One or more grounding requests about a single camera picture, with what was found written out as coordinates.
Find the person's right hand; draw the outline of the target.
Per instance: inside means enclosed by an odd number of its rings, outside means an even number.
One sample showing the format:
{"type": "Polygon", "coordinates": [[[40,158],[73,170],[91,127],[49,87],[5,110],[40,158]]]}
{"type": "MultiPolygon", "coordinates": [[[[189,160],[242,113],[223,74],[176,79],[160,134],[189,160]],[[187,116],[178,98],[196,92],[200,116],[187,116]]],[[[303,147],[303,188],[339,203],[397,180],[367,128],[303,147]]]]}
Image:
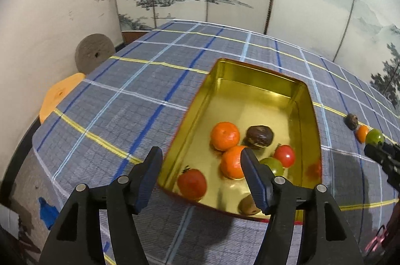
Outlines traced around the person's right hand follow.
{"type": "Polygon", "coordinates": [[[388,251],[399,245],[399,218],[382,225],[365,248],[366,255],[378,250],[388,251]]]}

